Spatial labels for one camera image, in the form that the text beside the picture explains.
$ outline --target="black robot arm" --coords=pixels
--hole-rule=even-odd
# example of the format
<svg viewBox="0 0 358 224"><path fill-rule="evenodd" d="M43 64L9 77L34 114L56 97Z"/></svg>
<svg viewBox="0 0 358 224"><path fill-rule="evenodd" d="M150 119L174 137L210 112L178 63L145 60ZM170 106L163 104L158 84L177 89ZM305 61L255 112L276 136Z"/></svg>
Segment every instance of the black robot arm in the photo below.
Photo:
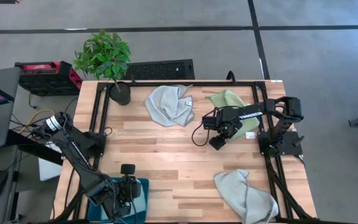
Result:
<svg viewBox="0 0 358 224"><path fill-rule="evenodd" d="M277 108L282 108L282 112L276 110ZM295 97L284 96L276 100L268 99L265 102L244 107L216 108L214 115L205 116L202 122L204 129L219 133L218 136L209 141L216 150L219 150L225 145L226 139L231 138L242 127L241 120L265 114L278 118L278 123L268 131L269 143L274 148L279 147L288 128L293 123L300 122L303 119L300 100Z"/></svg>
<svg viewBox="0 0 358 224"><path fill-rule="evenodd" d="M121 182L113 182L108 175L95 170L86 160L83 149L97 147L98 138L76 129L66 113L60 112L46 119L34 133L62 150L80 176L83 193L95 206L103 206L109 221L116 221L131 211L132 199L140 195L140 184L131 176L135 165L124 164L121 167L125 174Z"/></svg>

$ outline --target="green cloth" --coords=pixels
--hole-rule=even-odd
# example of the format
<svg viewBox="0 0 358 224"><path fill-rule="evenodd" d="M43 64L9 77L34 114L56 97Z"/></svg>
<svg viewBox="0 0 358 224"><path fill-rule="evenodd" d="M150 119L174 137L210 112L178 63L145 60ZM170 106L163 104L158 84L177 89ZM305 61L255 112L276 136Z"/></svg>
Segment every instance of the green cloth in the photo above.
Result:
<svg viewBox="0 0 358 224"><path fill-rule="evenodd" d="M220 93L217 93L213 96L206 96L205 98L210 99L212 104L215 107L222 107L222 106L248 106L249 103L244 103L242 99L233 93L230 90L224 90ZM241 137L246 134L248 131L254 130L259 125L259 120L257 118L250 118L241 121L242 127L240 130L237 131L233 137L229 139L229 142L233 142L238 137Z"/></svg>

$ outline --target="crumpled gray cloth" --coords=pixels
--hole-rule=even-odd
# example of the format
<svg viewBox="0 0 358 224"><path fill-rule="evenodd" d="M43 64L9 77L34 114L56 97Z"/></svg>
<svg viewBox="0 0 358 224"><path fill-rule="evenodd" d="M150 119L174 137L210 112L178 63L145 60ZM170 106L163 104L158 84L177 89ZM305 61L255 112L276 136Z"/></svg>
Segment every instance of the crumpled gray cloth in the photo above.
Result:
<svg viewBox="0 0 358 224"><path fill-rule="evenodd" d="M145 105L153 121L164 127L186 126L194 119L193 97L181 98L190 86L159 86L147 97Z"/></svg>
<svg viewBox="0 0 358 224"><path fill-rule="evenodd" d="M268 223L278 214L277 202L267 192L248 184L249 171L235 170L215 175L222 198L241 217L243 224Z"/></svg>

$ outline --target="butcher block tabletop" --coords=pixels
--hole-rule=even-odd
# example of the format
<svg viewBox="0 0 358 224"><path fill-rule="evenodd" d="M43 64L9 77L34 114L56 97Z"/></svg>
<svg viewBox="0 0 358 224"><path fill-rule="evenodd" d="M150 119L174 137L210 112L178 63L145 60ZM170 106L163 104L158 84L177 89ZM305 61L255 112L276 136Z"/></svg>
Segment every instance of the butcher block tabletop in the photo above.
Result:
<svg viewBox="0 0 358 224"><path fill-rule="evenodd" d="M283 82L261 82L266 84L268 98L285 96ZM74 125L84 132L90 126L97 84L97 81L87 81L81 87ZM220 196L213 177L221 172L245 169L250 172L251 186L270 192L265 161L260 155L257 140L242 137L216 151L209 144L195 146L191 141L191 134L200 125L201 117L214 108L206 96L231 90L244 102L252 104L254 100L251 87L192 86L184 96L193 97L195 119L186 127L174 125L167 128L153 122L145 107L145 99L155 88L156 86L131 87L132 99L125 106L109 100L106 127L110 127L112 133L107 136L99 170L111 177L121 177L121 164L135 164L134 175L149 179L147 222L239 222L240 217ZM99 128L104 92L101 95L95 130ZM263 101L260 92L259 100ZM206 134L207 131L200 128L195 134L195 141L198 144L204 143ZM216 132L211 131L209 137L215 135ZM315 217L304 165L294 156L282 156L282 161L289 191L305 211ZM55 197L56 216L64 209L72 169L65 160ZM78 190L78 183L79 177L75 173L68 201ZM285 217L282 194L278 188L277 192L280 212ZM80 218L85 217L85 207L84 198Z"/></svg>

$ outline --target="cloth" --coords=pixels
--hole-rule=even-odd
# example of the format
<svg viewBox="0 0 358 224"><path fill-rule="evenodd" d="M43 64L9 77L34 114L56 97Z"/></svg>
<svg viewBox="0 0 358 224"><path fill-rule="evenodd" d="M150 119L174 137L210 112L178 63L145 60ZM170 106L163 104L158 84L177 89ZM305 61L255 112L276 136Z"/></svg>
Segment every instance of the cloth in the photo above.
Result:
<svg viewBox="0 0 358 224"><path fill-rule="evenodd" d="M278 214L277 202L267 192L248 184L249 171L235 170L215 175L222 198L241 217L242 224L268 223Z"/></svg>
<svg viewBox="0 0 358 224"><path fill-rule="evenodd" d="M248 106L249 103L244 103L242 99L233 93L230 90L224 90L220 93L217 93L213 96L207 96L215 107L223 107L223 106ZM257 118L249 118L241 121L242 127L237 131L233 137L231 137L228 141L233 142L238 137L241 137L246 134L246 132L254 130L259 125L259 120Z"/></svg>
<svg viewBox="0 0 358 224"><path fill-rule="evenodd" d="M181 98L190 86L159 86L145 101L153 121L164 127L186 126L194 119L193 97Z"/></svg>

